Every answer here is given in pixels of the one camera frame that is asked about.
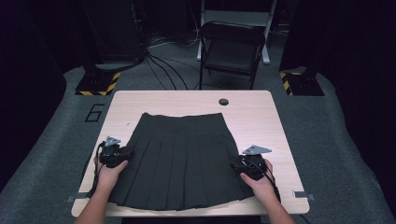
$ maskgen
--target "black folding chair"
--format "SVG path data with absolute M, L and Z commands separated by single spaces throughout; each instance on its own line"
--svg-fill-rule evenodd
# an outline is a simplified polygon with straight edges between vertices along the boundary
M 214 70 L 248 76 L 252 90 L 265 44 L 263 32 L 253 26 L 210 21 L 201 27 L 200 37 L 199 89 L 202 89 L 204 69 L 207 69 L 209 73 Z

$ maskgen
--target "black pleated skirt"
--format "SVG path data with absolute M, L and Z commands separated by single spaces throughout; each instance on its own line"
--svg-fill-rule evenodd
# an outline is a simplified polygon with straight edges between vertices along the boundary
M 126 148 L 134 155 L 109 201 L 148 210 L 184 210 L 253 196 L 230 166 L 238 150 L 222 114 L 143 114 Z

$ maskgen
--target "chair seat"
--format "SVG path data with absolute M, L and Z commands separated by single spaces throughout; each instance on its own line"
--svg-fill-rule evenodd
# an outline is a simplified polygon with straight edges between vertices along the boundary
M 250 74 L 255 64 L 257 47 L 245 43 L 212 40 L 204 67 L 207 69 L 233 70 Z

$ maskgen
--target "cable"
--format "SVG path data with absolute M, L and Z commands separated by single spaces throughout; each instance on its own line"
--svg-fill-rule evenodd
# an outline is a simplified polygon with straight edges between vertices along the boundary
M 160 84 L 163 86 L 163 88 L 167 91 L 167 89 L 165 88 L 165 86 L 163 85 L 163 83 L 160 81 L 160 79 L 158 78 L 157 74 L 155 73 L 154 69 L 151 67 L 151 64 L 149 63 L 149 58 L 147 58 L 147 60 L 148 60 L 148 66 L 151 69 L 152 73 L 157 78 L 157 80 L 160 82 Z
M 303 220 L 306 222 L 306 224 L 311 224 L 311 223 L 308 221 L 308 219 L 306 219 L 306 217 L 305 217 L 305 216 L 303 216 L 303 215 L 300 215 L 300 217 L 302 217 L 302 218 L 303 218 Z
M 225 87 L 225 86 L 216 86 L 216 85 L 212 85 L 212 84 L 202 84 L 203 86 L 210 86 L 210 87 L 215 87 L 215 88 L 218 88 L 218 89 L 222 89 L 222 90 L 234 90 L 233 88 L 229 88 L 229 87 Z
M 99 173 L 102 170 L 103 164 L 100 167 L 98 171 L 98 162 L 99 162 L 99 147 L 103 147 L 105 142 L 102 142 L 99 144 L 99 146 L 96 148 L 96 153 L 95 153 L 95 158 L 93 158 L 93 163 L 95 164 L 95 171 L 94 171 L 94 178 L 93 178 L 93 183 L 92 183 L 92 188 L 91 190 L 87 193 L 87 197 L 91 198 L 91 196 L 95 193 L 97 184 L 99 182 Z
M 165 62 L 164 60 L 161 60 L 160 58 L 158 58 L 158 57 L 156 57 L 156 56 L 154 56 L 154 55 L 151 55 L 151 54 L 148 54 L 148 55 L 149 55 L 150 57 L 153 57 L 153 58 L 159 60 L 160 62 L 162 62 L 162 63 L 168 65 L 168 67 L 170 67 L 170 68 L 177 74 L 177 76 L 181 79 L 181 81 L 183 82 L 184 86 L 186 87 L 186 90 L 189 89 L 189 88 L 187 87 L 187 84 L 186 84 L 186 82 L 184 81 L 183 77 L 181 77 L 181 75 L 178 73 L 178 71 L 175 70 L 174 67 L 172 67 L 169 63 Z
M 193 90 L 195 91 L 195 88 L 199 85 L 199 82 L 194 86 Z
M 159 42 L 160 40 L 165 40 L 167 37 L 159 36 L 159 37 L 153 37 L 153 38 L 156 38 L 156 39 L 151 39 L 151 40 L 149 41 L 149 44 L 150 44 L 150 45 L 157 44 L 156 42 Z
M 173 82 L 172 78 L 169 76 L 168 72 L 167 72 L 162 66 L 160 66 L 158 63 L 156 63 L 156 62 L 151 58 L 151 56 L 150 56 L 149 54 L 148 54 L 147 56 L 148 56 L 148 58 L 149 58 L 152 62 L 154 62 L 155 64 L 157 64 L 157 66 L 161 67 L 161 69 L 162 69 L 162 70 L 165 72 L 165 74 L 169 77 L 169 80 L 171 81 L 171 83 L 172 83 L 172 85 L 173 85 L 173 87 L 174 87 L 174 89 L 175 89 L 175 91 L 176 91 L 177 88 L 176 88 L 176 86 L 175 86 L 175 83 Z
M 192 20 L 194 21 L 196 36 L 195 36 L 195 40 L 190 45 L 187 45 L 187 46 L 183 45 L 184 47 L 187 47 L 187 48 L 191 47 L 192 45 L 195 44 L 195 42 L 197 42 L 198 35 L 199 35 L 197 21 L 195 20 L 194 13 L 192 12 L 191 0 L 189 0 L 189 8 L 190 8 L 190 13 L 191 13 L 191 16 L 192 16 Z
M 154 46 L 149 46 L 148 49 L 156 48 L 156 47 L 159 47 L 159 46 L 162 46 L 162 45 L 165 45 L 165 44 L 179 44 L 179 43 L 180 42 L 176 42 L 176 41 L 163 42 L 161 44 L 157 44 L 157 45 L 154 45 Z
M 272 185 L 272 187 L 273 187 L 273 189 L 274 189 L 274 193 L 275 193 L 277 199 L 280 201 L 281 199 L 280 199 L 279 190 L 278 190 L 278 188 L 277 188 L 277 186 L 276 186 L 275 177 L 274 177 L 274 175 L 272 174 L 272 171 L 271 171 L 270 169 L 267 168 L 267 170 L 270 171 L 270 174 L 271 174 L 271 176 L 272 176 L 272 178 L 273 178 L 274 180 L 271 179 L 271 178 L 268 176 L 268 174 L 267 174 L 266 172 L 264 172 L 264 171 L 262 170 L 262 168 L 260 168 L 260 166 L 257 165 L 256 163 L 254 163 L 253 161 L 249 161 L 249 160 L 243 160 L 243 161 L 244 161 L 244 162 L 247 162 L 247 163 L 249 163 L 249 164 L 251 164 L 251 165 L 253 165 L 253 166 L 255 166 L 257 169 L 259 169 L 260 172 L 262 172 L 263 175 L 265 175 L 265 177 L 267 177 L 267 179 L 270 181 L 270 183 L 271 183 L 271 185 Z
M 90 160 L 91 160 L 91 155 L 90 155 L 90 157 L 85 161 L 84 169 L 82 170 L 81 179 L 80 179 L 80 181 L 79 181 L 79 184 L 80 184 L 80 185 L 81 185 L 81 183 L 82 183 L 82 180 L 84 179 L 85 172 L 87 172 L 87 168 L 88 168 L 88 164 L 90 163 Z
M 184 64 L 184 65 L 187 65 L 187 66 L 189 66 L 189 67 L 195 69 L 198 73 L 200 73 L 200 71 L 198 70 L 198 68 L 196 68 L 196 67 L 194 67 L 194 66 L 192 66 L 192 65 L 190 65 L 190 64 L 183 63 L 183 62 L 180 62 L 180 61 L 174 60 L 174 59 L 168 59 L 168 58 L 160 57 L 160 56 L 157 56 L 157 58 L 161 58 L 161 59 L 165 59 L 165 60 L 168 60 L 168 61 L 172 61 L 172 62 L 176 62 L 176 63 L 181 63 L 181 64 Z

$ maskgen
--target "human hand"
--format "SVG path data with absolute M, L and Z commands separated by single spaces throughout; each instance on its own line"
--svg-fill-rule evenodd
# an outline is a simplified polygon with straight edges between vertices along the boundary
M 275 183 L 275 178 L 272 175 L 273 165 L 268 160 L 264 160 L 265 164 L 268 167 L 266 175 L 269 176 L 271 180 Z M 253 189 L 254 195 L 256 195 L 256 197 L 262 202 L 264 206 L 270 203 L 273 199 L 277 200 L 274 188 L 268 177 L 264 176 L 259 180 L 254 180 L 248 175 L 241 173 L 241 178 Z
M 99 179 L 96 191 L 100 190 L 104 193 L 110 193 L 114 186 L 116 186 L 121 171 L 125 169 L 127 165 L 128 161 L 123 161 L 114 168 L 108 168 L 98 161 Z

